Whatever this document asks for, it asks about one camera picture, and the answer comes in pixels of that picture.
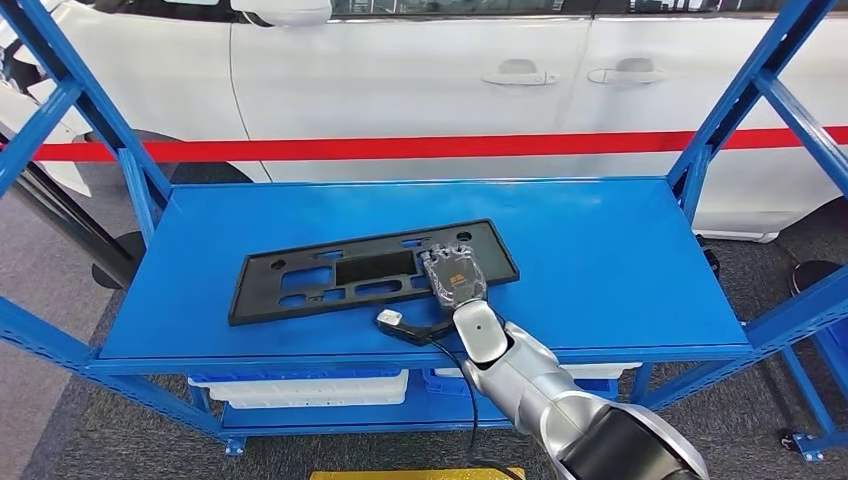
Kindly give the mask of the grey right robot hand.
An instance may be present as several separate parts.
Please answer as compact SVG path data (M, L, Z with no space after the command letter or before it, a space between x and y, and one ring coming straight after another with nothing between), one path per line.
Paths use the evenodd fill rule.
M432 291L443 309L455 310L486 298L486 279L471 247L436 243L421 254L421 259Z

